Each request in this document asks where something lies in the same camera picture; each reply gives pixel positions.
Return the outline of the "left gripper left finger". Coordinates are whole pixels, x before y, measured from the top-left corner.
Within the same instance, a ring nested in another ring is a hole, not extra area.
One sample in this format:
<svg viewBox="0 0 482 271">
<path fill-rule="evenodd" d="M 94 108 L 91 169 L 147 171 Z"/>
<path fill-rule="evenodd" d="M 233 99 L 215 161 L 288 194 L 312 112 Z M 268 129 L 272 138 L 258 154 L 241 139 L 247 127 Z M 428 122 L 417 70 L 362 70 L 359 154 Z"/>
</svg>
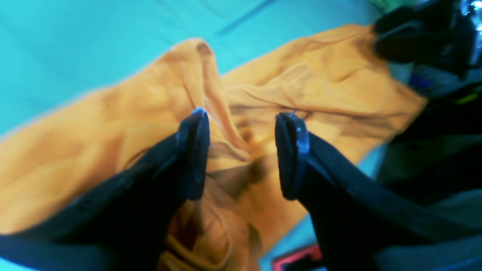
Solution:
<svg viewBox="0 0 482 271">
<path fill-rule="evenodd" d="M 210 125 L 195 109 L 132 167 L 56 215 L 1 235 L 1 258 L 38 271 L 154 271 L 171 220 L 203 196 Z"/>
</svg>

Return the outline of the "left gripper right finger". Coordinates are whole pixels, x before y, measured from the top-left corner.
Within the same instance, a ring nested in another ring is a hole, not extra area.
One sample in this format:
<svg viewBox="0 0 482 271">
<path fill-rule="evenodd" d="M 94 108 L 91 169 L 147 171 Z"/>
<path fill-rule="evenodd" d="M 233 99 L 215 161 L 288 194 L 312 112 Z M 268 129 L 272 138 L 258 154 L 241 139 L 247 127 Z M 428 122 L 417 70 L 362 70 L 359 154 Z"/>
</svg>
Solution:
<svg viewBox="0 0 482 271">
<path fill-rule="evenodd" d="M 432 209 L 481 191 L 480 145 L 380 184 L 294 113 L 276 116 L 275 142 L 282 195 L 310 213 L 327 270 L 481 270 L 481 205 L 459 209 L 457 219 Z"/>
</svg>

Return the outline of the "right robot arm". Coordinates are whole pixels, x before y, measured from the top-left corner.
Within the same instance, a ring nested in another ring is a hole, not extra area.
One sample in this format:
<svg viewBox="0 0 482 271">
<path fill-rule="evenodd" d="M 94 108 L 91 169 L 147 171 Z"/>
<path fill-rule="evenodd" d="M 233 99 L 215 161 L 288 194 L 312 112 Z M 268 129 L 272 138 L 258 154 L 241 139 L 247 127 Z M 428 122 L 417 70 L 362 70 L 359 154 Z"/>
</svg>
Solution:
<svg viewBox="0 0 482 271">
<path fill-rule="evenodd" d="M 377 181 L 450 220 L 481 227 L 481 1 L 427 0 L 374 25 L 375 52 L 413 64 L 427 106 L 388 145 Z"/>
</svg>

